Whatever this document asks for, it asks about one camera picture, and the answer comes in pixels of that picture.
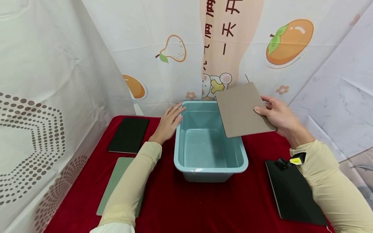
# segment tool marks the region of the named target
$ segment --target cartoon mouse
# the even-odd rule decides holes
[[[216,100],[215,94],[217,91],[224,91],[228,88],[228,84],[232,82],[232,76],[228,73],[223,73],[218,76],[202,76],[202,98],[209,97]]]

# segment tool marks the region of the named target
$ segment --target green board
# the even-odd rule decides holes
[[[106,204],[109,200],[110,195],[114,191],[115,187],[117,186],[119,180],[121,179],[122,175],[126,171],[127,167],[131,164],[132,160],[134,160],[134,159],[135,158],[121,157],[117,160],[117,163],[115,164],[112,176],[110,176],[109,183],[106,186],[104,195],[102,196],[101,202],[98,206],[96,215],[102,216],[102,214],[104,213],[105,206],[106,206]],[[144,197],[144,193],[142,193],[142,195],[140,197],[140,200],[139,200],[139,203],[137,205],[136,213],[135,213],[136,217],[138,217],[139,214],[140,214],[141,203],[142,203],[143,197]]]

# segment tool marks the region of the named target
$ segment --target flower illustration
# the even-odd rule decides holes
[[[195,98],[197,98],[194,92],[187,92],[185,97],[190,100],[194,100]]]
[[[278,88],[276,90],[276,92],[280,95],[284,94],[284,93],[288,93],[289,92],[289,86],[284,86],[284,85],[281,85],[280,88]]]

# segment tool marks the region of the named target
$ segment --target beige sleeve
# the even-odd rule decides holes
[[[158,143],[144,143],[111,194],[99,226],[106,223],[126,223],[135,227],[138,201],[161,153],[162,146]]]
[[[354,184],[339,170],[332,152],[314,141],[291,149],[290,155],[306,152],[297,166],[311,186],[313,199],[336,232],[373,232],[373,212]]]

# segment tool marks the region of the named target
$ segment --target hand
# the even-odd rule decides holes
[[[177,126],[183,119],[183,116],[180,115],[180,113],[186,109],[186,107],[179,109],[180,106],[181,103],[174,107],[170,106],[166,109],[156,131],[149,138],[149,142],[157,142],[158,144],[162,145],[165,141],[173,136]]]
[[[254,111],[266,116],[278,128],[277,133],[286,137],[293,149],[315,140],[284,102],[268,96],[261,96],[261,99],[265,101],[267,108],[255,107]]]

